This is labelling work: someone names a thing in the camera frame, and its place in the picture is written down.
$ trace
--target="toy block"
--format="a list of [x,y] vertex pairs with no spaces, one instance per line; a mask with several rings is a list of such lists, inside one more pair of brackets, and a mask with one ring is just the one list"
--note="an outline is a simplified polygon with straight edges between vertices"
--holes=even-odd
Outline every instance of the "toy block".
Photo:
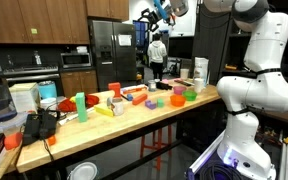
[[77,109],[79,122],[86,122],[87,121],[87,113],[86,113],[86,108],[85,108],[85,94],[84,94],[84,92],[76,93],[75,101],[76,101],[76,109]]
[[163,99],[161,99],[161,98],[158,98],[157,99],[157,107],[164,107],[164,101],[163,101]]
[[114,116],[114,113],[111,109],[107,107],[106,104],[96,104],[94,105],[94,109],[96,112],[107,115],[107,116]]
[[132,96],[132,94],[127,94],[127,99],[129,100],[129,101],[132,101],[133,100],[133,96]]
[[152,103],[150,100],[146,100],[145,106],[148,107],[149,109],[153,110],[156,108],[156,103]]
[[121,97],[121,84],[119,82],[109,83],[108,89],[115,92],[114,97]]
[[147,94],[141,94],[137,96],[136,98],[133,99],[132,104],[133,105],[138,105],[141,102],[145,101],[147,99]]
[[6,150],[18,147],[22,141],[22,133],[17,132],[12,135],[6,136],[4,139],[4,146]]

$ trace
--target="white shirt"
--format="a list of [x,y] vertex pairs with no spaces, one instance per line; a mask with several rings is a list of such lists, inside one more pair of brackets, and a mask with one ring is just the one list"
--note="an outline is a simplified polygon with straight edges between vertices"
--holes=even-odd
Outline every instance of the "white shirt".
[[162,41],[153,41],[147,50],[150,62],[163,63],[163,57],[167,55],[166,47]]

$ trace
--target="green bowl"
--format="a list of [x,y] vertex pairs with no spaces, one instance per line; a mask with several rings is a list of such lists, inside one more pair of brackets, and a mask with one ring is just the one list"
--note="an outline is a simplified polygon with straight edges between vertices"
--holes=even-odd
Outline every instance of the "green bowl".
[[186,101],[195,101],[197,93],[194,91],[184,91],[182,94]]

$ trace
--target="backsplash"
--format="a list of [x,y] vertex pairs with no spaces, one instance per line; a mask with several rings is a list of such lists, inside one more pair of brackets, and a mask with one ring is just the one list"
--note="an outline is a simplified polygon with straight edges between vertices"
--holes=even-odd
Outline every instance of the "backsplash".
[[60,54],[65,52],[65,45],[32,45],[32,44],[0,44],[0,64],[8,67],[7,56],[10,55],[14,64],[30,64],[34,51],[38,51],[43,63],[61,63]]

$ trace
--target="person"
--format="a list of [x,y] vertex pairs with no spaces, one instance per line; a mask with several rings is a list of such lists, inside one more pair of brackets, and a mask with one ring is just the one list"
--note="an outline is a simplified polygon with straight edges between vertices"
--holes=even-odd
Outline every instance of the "person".
[[149,56],[150,66],[153,70],[154,79],[162,81],[163,76],[163,57],[167,55],[166,47],[161,41],[160,34],[153,35],[153,42],[148,46],[147,55]]

